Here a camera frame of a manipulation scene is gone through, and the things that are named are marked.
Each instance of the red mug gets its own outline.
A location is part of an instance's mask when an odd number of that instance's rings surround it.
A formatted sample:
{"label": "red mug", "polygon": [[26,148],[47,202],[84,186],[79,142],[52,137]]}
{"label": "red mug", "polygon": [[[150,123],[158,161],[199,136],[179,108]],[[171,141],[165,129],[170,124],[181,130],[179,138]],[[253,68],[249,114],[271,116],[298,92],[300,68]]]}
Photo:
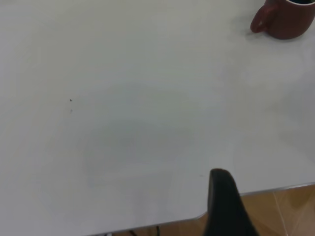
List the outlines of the red mug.
{"label": "red mug", "polygon": [[315,2],[295,3],[289,0],[266,0],[252,20],[254,33],[267,32],[274,38],[296,38],[310,27],[315,16]]}

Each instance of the mug handle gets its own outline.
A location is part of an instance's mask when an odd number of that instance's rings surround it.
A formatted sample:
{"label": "mug handle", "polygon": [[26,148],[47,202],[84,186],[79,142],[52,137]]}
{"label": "mug handle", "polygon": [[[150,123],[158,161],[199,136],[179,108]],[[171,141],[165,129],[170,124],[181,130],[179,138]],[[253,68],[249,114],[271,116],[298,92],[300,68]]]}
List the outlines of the mug handle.
{"label": "mug handle", "polygon": [[263,5],[256,13],[251,23],[251,30],[254,33],[259,33],[267,30],[266,23],[271,15],[274,15],[278,10],[276,3]]}

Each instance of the white table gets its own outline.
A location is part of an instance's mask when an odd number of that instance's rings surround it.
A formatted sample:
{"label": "white table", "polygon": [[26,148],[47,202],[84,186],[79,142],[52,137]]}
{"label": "white table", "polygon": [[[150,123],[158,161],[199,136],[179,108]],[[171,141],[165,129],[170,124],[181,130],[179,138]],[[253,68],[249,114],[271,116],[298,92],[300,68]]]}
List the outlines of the white table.
{"label": "white table", "polygon": [[198,217],[216,167],[315,181],[315,28],[253,35],[263,2],[2,1],[1,235]]}

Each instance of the wooden floor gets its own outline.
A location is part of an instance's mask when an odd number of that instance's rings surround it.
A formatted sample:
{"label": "wooden floor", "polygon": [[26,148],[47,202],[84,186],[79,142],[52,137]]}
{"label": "wooden floor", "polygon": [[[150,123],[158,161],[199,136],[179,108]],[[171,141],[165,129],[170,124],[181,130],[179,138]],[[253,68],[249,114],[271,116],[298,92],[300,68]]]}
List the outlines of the wooden floor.
{"label": "wooden floor", "polygon": [[[315,236],[315,185],[243,197],[261,236]],[[207,216],[160,226],[161,236],[201,236]],[[156,236],[155,228],[135,231]],[[114,236],[131,236],[128,232]]]}

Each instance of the mug rim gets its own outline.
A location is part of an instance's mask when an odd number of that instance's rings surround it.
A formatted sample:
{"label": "mug rim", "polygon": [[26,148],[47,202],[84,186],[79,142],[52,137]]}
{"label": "mug rim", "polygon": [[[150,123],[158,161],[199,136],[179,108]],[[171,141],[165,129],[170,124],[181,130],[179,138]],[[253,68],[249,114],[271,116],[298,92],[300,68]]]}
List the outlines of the mug rim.
{"label": "mug rim", "polygon": [[286,0],[286,1],[288,1],[289,3],[295,4],[295,5],[299,5],[299,6],[310,6],[310,5],[313,5],[315,3],[315,1],[314,1],[314,2],[308,3],[308,4],[300,4],[300,3],[292,2],[290,0]]}

